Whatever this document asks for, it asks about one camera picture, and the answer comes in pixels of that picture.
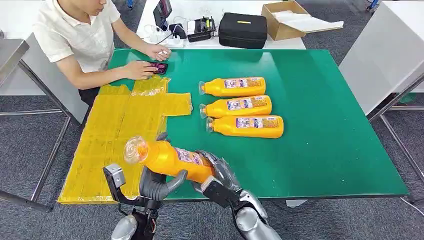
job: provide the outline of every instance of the phone in hand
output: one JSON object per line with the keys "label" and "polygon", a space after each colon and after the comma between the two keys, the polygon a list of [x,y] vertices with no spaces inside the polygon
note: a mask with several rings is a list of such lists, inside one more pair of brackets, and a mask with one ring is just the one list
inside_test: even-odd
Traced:
{"label": "phone in hand", "polygon": [[168,69],[168,64],[167,63],[163,63],[163,62],[154,62],[154,61],[149,61],[150,65],[154,68],[157,68],[157,71],[154,71],[154,74],[160,74],[163,75],[167,72]]}

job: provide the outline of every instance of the yellow taped area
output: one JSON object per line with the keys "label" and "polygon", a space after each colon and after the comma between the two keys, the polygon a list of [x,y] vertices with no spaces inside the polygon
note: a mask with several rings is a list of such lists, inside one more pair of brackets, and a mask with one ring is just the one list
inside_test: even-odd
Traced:
{"label": "yellow taped area", "polygon": [[141,135],[154,141],[166,131],[166,116],[189,115],[190,93],[167,93],[169,78],[153,76],[125,85],[103,86],[88,116],[58,202],[104,204],[113,201],[103,167],[116,163],[125,174],[121,190],[127,198],[139,195],[141,164],[124,160],[127,140]]}
{"label": "yellow taped area", "polygon": [[182,116],[192,113],[192,96],[187,93],[167,93],[163,99],[164,116]]}

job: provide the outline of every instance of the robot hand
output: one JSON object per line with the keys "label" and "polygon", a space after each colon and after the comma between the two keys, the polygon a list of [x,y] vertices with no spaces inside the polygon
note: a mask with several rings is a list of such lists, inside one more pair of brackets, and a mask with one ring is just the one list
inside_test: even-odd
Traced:
{"label": "robot hand", "polygon": [[268,215],[261,202],[240,187],[229,164],[210,152],[197,150],[196,153],[212,163],[215,174],[200,186],[193,184],[194,188],[221,207],[231,207],[234,225],[245,240],[281,240],[269,226]]}
{"label": "robot hand", "polygon": [[[157,141],[167,140],[166,132],[157,137]],[[181,170],[178,175],[166,182],[166,175],[151,171],[143,166],[139,183],[140,196],[136,199],[127,199],[121,192],[121,186],[125,184],[122,168],[117,164],[111,164],[103,168],[112,197],[118,204],[118,210],[125,215],[113,230],[112,240],[152,240],[156,232],[156,219],[160,201],[178,188],[187,177],[187,170]],[[141,210],[133,209],[131,214],[121,210],[121,203],[141,207]]]}
{"label": "robot hand", "polygon": [[[168,141],[168,133],[161,133],[157,141]],[[187,178],[188,171],[181,170],[169,182],[166,182],[167,176],[153,172],[148,167],[143,166],[141,170],[141,179],[139,185],[140,195],[155,201],[162,201],[171,192],[175,191]]]}

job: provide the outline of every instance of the cardboard box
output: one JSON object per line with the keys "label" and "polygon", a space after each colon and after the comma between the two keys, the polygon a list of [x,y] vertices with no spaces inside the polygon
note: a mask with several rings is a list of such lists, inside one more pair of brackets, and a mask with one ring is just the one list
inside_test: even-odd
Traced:
{"label": "cardboard box", "polygon": [[279,22],[273,15],[273,13],[278,13],[278,12],[288,11],[288,10],[292,11],[294,14],[309,14],[299,3],[297,3],[294,0],[268,3],[262,6],[261,15],[266,18],[268,34],[271,36],[272,39],[274,39],[274,41],[304,37],[307,33],[320,32],[320,31],[338,29],[343,27],[343,22],[341,22],[342,27],[333,27],[333,28],[330,27],[327,29],[301,31],[291,26],[288,26],[284,23]]}

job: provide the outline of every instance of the black case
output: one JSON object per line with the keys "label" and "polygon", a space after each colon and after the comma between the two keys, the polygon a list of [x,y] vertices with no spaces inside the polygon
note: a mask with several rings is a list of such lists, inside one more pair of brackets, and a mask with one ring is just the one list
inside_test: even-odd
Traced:
{"label": "black case", "polygon": [[264,16],[224,13],[219,24],[219,44],[243,49],[261,49],[268,37]]}

